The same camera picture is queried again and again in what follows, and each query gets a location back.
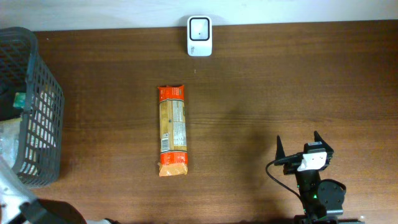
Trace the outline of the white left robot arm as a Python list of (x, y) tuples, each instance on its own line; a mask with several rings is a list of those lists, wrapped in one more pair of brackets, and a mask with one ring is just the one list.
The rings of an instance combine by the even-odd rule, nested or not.
[(1, 223), (120, 224), (117, 220), (87, 220), (71, 204), (38, 198), (1, 159)]

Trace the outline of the orange pasta packet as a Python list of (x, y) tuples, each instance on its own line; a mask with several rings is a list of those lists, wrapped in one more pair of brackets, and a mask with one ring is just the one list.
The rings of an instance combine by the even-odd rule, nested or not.
[(185, 87), (160, 86), (159, 128), (161, 177), (186, 175), (188, 151), (186, 131)]

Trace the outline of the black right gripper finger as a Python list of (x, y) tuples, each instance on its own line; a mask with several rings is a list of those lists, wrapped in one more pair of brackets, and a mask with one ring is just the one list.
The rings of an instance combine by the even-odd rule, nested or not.
[(325, 149), (330, 149), (330, 146), (323, 140), (318, 131), (314, 131), (314, 141), (321, 142)]
[(283, 159), (285, 157), (285, 152), (284, 148), (282, 145), (282, 140), (279, 135), (277, 135), (277, 148), (276, 148), (276, 154), (275, 158), (276, 159)]

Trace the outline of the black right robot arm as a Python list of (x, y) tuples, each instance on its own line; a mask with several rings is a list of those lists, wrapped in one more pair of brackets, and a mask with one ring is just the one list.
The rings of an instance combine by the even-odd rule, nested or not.
[(320, 172), (330, 165), (334, 150), (317, 131), (313, 134), (313, 142), (306, 143), (302, 152), (290, 156), (285, 154), (282, 140), (277, 136), (275, 159), (266, 166), (266, 169), (271, 165), (282, 166), (284, 175), (294, 175), (298, 192), (277, 180), (268, 170), (266, 174), (300, 200), (303, 215), (294, 216), (294, 223), (361, 223), (338, 218), (343, 214), (346, 186), (333, 179), (321, 179)]

